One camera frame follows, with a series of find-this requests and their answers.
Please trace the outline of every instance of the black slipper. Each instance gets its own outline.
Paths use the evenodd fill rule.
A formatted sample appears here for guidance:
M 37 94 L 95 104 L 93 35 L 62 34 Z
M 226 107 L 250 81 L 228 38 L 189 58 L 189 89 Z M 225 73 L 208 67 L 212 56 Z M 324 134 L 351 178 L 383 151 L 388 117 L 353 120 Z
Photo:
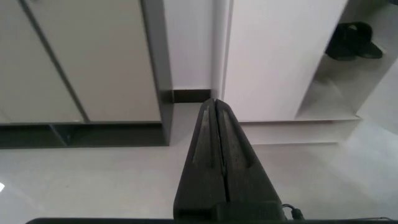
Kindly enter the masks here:
M 355 54 L 350 51 L 345 44 L 347 28 L 347 24 L 338 24 L 329 41 L 325 53 L 335 60 L 350 61 L 356 58 Z
M 362 58 L 382 58 L 383 52 L 372 43 L 372 27 L 364 22 L 346 24 L 346 46 Z

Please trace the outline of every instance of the cabinet door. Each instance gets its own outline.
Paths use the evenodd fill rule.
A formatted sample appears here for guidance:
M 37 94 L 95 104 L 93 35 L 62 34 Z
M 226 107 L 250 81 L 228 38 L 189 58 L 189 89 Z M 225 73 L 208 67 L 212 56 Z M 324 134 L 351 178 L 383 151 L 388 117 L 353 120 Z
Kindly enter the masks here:
M 398 60 L 373 89 L 357 115 L 398 134 Z
M 82 117 L 18 1 L 0 1 L 0 120 L 80 122 Z
M 345 4 L 233 1 L 224 100 L 239 121 L 295 118 Z
M 92 121 L 160 121 L 139 0 L 28 1 Z

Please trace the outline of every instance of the baseboard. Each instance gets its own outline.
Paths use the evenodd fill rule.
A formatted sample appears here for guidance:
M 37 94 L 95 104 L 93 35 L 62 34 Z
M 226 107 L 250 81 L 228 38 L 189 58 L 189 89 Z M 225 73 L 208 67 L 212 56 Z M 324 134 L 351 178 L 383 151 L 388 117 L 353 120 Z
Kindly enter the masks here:
M 174 103 L 203 103 L 211 98 L 211 90 L 173 90 Z

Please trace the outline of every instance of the black plastic object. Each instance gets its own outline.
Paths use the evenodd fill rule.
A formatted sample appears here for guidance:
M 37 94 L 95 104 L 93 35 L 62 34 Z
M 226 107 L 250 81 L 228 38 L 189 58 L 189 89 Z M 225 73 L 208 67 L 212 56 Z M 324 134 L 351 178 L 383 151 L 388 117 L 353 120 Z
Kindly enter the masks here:
M 347 48 L 362 58 L 382 58 L 383 52 L 372 43 L 372 27 L 364 22 L 345 24 Z
M 282 204 L 231 108 L 200 108 L 174 201 L 176 220 L 284 220 Z
M 326 48 L 325 53 L 335 60 L 351 61 L 356 58 L 354 52 L 346 46 L 347 27 L 347 24 L 338 24 Z
M 212 208 L 226 201 L 221 144 L 213 99 L 199 111 L 174 200 L 174 218 L 211 220 Z

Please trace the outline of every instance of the tile floor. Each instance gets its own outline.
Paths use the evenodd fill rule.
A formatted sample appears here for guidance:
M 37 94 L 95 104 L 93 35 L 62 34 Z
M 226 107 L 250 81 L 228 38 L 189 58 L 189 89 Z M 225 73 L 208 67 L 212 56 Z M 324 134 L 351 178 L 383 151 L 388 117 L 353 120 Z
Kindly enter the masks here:
M 200 104 L 179 104 L 170 147 L 0 151 L 0 223 L 37 217 L 172 218 Z M 306 218 L 398 218 L 398 137 L 361 123 L 342 145 L 255 146 Z

